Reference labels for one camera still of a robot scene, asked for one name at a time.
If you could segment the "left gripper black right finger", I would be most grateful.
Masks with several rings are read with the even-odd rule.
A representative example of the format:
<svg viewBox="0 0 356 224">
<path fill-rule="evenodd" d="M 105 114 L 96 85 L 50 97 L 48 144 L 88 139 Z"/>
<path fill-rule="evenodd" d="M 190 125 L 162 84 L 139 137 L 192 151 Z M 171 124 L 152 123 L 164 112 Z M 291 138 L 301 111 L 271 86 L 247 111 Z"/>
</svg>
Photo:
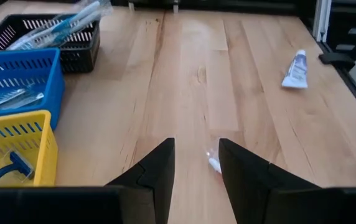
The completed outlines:
<svg viewBox="0 0 356 224">
<path fill-rule="evenodd" d="M 263 224 L 273 190 L 318 188 L 227 138 L 219 139 L 218 156 L 238 224 Z"/>
</svg>

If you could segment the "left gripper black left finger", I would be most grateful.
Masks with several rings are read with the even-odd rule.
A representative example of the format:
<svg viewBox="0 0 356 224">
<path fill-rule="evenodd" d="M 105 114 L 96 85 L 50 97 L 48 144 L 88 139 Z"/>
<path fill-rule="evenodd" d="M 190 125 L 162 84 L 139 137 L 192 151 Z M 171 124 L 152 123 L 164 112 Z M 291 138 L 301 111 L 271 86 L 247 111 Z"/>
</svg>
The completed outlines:
<svg viewBox="0 0 356 224">
<path fill-rule="evenodd" d="M 122 224 L 168 224 L 175 177 L 175 139 L 167 138 L 126 172 L 116 187 Z"/>
</svg>

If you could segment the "red white toothbrush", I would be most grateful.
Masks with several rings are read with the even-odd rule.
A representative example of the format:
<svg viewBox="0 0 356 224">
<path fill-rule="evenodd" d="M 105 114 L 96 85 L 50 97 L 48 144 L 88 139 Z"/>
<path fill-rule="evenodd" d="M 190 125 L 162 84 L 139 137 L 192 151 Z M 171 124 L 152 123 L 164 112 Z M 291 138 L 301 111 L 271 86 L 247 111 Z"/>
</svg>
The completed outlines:
<svg viewBox="0 0 356 224">
<path fill-rule="evenodd" d="M 209 166 L 214 170 L 214 172 L 221 177 L 222 176 L 222 169 L 220 165 L 219 159 L 219 139 L 214 139 L 210 142 L 210 145 L 207 147 L 205 152 L 207 156 L 207 161 Z"/>
</svg>

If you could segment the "white purple toothpaste tube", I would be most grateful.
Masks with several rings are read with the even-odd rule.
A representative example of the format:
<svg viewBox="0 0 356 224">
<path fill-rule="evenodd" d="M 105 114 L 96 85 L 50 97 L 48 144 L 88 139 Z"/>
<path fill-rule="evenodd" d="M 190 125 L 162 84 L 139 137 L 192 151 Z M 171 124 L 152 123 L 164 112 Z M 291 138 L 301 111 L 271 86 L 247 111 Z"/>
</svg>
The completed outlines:
<svg viewBox="0 0 356 224">
<path fill-rule="evenodd" d="M 306 89 L 307 84 L 307 57 L 306 51 L 298 50 L 286 72 L 281 86 L 284 88 Z"/>
</svg>

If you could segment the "blue disposable razor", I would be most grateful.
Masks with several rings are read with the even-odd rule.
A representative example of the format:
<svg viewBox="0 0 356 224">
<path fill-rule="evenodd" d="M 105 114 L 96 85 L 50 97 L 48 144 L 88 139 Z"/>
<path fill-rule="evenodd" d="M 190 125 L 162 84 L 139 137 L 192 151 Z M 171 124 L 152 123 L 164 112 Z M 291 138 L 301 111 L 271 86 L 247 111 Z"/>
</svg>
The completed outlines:
<svg viewBox="0 0 356 224">
<path fill-rule="evenodd" d="M 12 172 L 18 171 L 18 173 L 25 176 L 25 178 L 32 180 L 35 176 L 35 171 L 33 166 L 29 161 L 27 161 L 22 155 L 20 155 L 17 151 L 11 151 L 9 153 L 9 160 L 11 164 L 8 164 L 2 168 L 0 168 L 0 179 Z"/>
</svg>

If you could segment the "blue white toothbrush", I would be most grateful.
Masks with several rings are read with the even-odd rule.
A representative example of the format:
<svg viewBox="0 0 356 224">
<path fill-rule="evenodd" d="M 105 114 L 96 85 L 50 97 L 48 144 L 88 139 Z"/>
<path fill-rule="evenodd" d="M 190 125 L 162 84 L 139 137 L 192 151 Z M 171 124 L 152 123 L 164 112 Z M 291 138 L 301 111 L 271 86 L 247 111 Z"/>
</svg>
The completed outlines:
<svg viewBox="0 0 356 224">
<path fill-rule="evenodd" d="M 86 28 L 93 21 L 101 18 L 101 3 L 94 1 L 81 11 L 65 19 L 62 15 L 53 18 L 44 25 L 23 35 L 6 50 L 34 50 L 48 47 L 60 47 L 71 35 Z"/>
<path fill-rule="evenodd" d="M 34 38 L 34 48 L 42 49 L 46 47 L 59 47 L 66 43 L 75 33 L 80 32 L 92 22 L 99 21 L 103 16 L 113 12 L 111 4 L 101 4 L 93 2 L 84 7 L 81 11 L 70 16 L 56 25 L 46 25 L 46 29 L 36 34 Z"/>
</svg>

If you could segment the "yellow slotted plastic basket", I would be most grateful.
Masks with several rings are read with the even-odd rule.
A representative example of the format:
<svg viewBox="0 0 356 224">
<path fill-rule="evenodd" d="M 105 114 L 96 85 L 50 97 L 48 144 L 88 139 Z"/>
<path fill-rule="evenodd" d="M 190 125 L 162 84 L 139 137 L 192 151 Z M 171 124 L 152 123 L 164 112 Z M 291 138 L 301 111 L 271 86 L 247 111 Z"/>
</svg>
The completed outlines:
<svg viewBox="0 0 356 224">
<path fill-rule="evenodd" d="M 43 187 L 55 183 L 58 145 L 47 110 L 0 116 L 0 169 L 18 153 L 32 167 L 31 174 L 17 170 L 2 175 L 0 187 Z"/>
</svg>

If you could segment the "blue slotted plastic basket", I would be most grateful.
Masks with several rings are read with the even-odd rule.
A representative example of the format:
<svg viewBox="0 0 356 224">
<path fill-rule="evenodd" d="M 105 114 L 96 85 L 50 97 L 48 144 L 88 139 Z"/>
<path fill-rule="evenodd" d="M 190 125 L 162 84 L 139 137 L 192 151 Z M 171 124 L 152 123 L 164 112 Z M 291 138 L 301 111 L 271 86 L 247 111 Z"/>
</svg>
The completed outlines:
<svg viewBox="0 0 356 224">
<path fill-rule="evenodd" d="M 0 96 L 18 89 L 44 97 L 34 105 L 0 110 L 0 116 L 47 110 L 51 128 L 56 128 L 65 90 L 59 49 L 1 51 Z"/>
</svg>

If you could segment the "black slotted plastic basket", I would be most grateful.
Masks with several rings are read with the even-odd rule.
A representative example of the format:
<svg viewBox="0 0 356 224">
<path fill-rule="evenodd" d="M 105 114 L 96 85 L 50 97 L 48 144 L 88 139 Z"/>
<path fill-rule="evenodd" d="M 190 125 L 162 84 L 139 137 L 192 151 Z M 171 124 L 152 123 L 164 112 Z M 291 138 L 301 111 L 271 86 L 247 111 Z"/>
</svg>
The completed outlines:
<svg viewBox="0 0 356 224">
<path fill-rule="evenodd" d="M 49 23 L 56 25 L 69 15 L 11 14 L 0 22 L 0 50 L 30 31 Z M 89 73 L 93 71 L 100 48 L 100 22 L 94 21 L 81 32 L 69 37 L 60 47 L 60 61 L 64 73 Z"/>
</svg>

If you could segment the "white aluminium bar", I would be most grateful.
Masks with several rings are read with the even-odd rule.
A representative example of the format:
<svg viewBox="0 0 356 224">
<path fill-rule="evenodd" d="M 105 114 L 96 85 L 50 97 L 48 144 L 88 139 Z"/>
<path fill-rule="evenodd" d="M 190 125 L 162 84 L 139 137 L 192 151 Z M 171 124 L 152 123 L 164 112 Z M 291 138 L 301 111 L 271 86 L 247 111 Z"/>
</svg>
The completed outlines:
<svg viewBox="0 0 356 224">
<path fill-rule="evenodd" d="M 312 36 L 316 42 L 326 42 L 332 0 L 317 0 L 314 13 Z"/>
</svg>

